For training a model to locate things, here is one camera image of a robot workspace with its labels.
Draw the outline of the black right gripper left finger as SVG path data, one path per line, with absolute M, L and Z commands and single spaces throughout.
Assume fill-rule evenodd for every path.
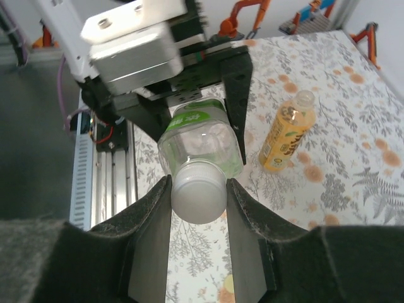
M 164 303 L 171 187 L 161 178 L 89 231 L 61 220 L 0 221 L 0 303 Z

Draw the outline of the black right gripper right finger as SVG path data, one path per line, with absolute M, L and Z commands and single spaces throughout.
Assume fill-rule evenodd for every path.
M 304 230 L 227 181 L 235 303 L 404 303 L 403 226 Z

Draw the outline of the yellow label tea bottle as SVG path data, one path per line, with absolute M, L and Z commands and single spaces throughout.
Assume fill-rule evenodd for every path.
M 279 106 L 258 156 L 265 170 L 278 172 L 287 167 L 300 142 L 316 122 L 314 101 L 312 92 L 301 90 Z

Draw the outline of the white ribbed bottle cap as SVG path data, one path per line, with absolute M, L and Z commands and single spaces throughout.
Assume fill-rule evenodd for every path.
M 227 207 L 225 174 L 206 161 L 183 165 L 174 177 L 171 205 L 174 213 L 192 224 L 207 224 Z

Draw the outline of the small left controller board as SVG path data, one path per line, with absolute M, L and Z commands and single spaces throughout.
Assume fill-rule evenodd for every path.
M 86 134 L 93 140 L 94 118 L 90 111 L 78 114 L 78 130 L 80 134 Z

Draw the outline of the floral patterned table cover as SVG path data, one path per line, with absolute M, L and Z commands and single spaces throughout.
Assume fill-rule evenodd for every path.
M 237 179 L 249 194 L 304 229 L 404 225 L 404 105 L 344 32 L 234 42 L 249 48 L 251 80 Z M 258 154 L 280 104 L 315 96 L 316 124 L 279 173 Z M 137 193 L 164 175 L 157 144 L 134 127 Z M 235 303 L 227 214 L 193 225 L 172 214 L 165 303 Z

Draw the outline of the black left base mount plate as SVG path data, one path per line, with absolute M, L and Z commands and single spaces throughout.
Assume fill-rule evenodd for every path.
M 95 126 L 95 136 L 93 140 L 97 152 L 118 152 L 128 151 L 128 123 Z

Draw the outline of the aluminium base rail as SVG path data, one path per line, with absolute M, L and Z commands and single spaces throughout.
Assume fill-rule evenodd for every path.
M 127 123 L 128 150 L 93 153 L 90 227 L 138 200 L 134 126 Z

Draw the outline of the aluminium frame post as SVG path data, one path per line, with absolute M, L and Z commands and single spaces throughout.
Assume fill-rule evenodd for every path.
M 342 24 L 350 10 L 352 0 L 336 0 L 334 9 L 331 13 L 330 22 L 327 30 L 337 30 L 342 27 Z

